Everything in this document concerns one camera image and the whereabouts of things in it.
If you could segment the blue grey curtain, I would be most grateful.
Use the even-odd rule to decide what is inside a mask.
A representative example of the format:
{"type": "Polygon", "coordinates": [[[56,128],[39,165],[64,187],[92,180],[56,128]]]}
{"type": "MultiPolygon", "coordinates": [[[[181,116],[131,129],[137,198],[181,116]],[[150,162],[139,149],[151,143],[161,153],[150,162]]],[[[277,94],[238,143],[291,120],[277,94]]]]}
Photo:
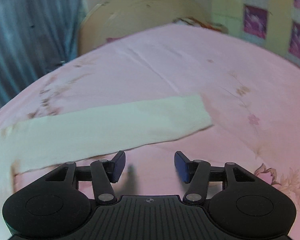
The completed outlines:
{"type": "Polygon", "coordinates": [[[0,107],[77,57],[82,0],[0,0],[0,107]]]}

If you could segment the pink floral bed sheet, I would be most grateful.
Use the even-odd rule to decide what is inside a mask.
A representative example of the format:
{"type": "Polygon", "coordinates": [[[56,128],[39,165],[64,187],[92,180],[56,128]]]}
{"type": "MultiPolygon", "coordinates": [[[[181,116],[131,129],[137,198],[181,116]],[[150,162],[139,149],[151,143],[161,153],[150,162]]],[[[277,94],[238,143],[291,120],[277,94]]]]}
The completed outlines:
{"type": "MultiPolygon", "coordinates": [[[[183,195],[177,151],[213,166],[233,162],[294,202],[289,235],[300,239],[300,69],[251,43],[177,24],[124,37],[25,88],[0,109],[0,131],[45,116],[193,95],[201,97],[211,126],[123,150],[126,166],[116,194],[183,195]]],[[[58,165],[13,171],[12,194],[58,165]]],[[[3,204],[0,239],[8,239],[3,204]]]]}

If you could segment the cream round headboard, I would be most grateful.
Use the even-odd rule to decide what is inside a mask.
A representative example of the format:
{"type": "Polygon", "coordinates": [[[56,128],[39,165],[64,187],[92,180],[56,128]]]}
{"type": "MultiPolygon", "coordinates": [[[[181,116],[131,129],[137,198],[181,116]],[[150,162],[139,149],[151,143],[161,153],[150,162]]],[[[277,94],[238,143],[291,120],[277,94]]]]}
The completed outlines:
{"type": "Polygon", "coordinates": [[[194,0],[103,0],[81,24],[78,55],[104,45],[108,38],[125,37],[185,17],[207,22],[203,7],[194,0]]]}

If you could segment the cream white knit garment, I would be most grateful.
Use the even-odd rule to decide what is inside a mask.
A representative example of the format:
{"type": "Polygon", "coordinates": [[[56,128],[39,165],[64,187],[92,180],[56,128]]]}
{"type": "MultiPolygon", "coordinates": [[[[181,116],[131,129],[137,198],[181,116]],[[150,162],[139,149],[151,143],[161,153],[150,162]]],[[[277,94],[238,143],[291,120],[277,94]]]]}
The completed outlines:
{"type": "Polygon", "coordinates": [[[0,131],[0,206],[12,173],[177,140],[210,127],[198,95],[138,101],[45,116],[0,131]]]}

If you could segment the patterned pillow near headboard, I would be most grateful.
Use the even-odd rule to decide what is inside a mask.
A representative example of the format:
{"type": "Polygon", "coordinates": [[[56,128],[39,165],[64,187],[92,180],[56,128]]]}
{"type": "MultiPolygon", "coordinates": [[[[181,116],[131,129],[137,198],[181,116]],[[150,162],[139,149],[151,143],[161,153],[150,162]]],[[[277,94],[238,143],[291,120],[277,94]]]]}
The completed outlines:
{"type": "Polygon", "coordinates": [[[200,27],[217,31],[219,33],[228,34],[228,29],[220,23],[201,22],[193,17],[176,18],[172,21],[174,24],[190,25],[194,27],[200,27]]]}

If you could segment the cream wardrobe with purple posters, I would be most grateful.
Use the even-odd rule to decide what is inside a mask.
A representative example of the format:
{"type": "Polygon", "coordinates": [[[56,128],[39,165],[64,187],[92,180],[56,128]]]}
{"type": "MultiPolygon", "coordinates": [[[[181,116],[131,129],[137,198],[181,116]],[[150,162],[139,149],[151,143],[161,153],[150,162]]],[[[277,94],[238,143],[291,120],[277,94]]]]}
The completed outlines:
{"type": "Polygon", "coordinates": [[[211,0],[213,23],[300,67],[300,0],[211,0]]]}

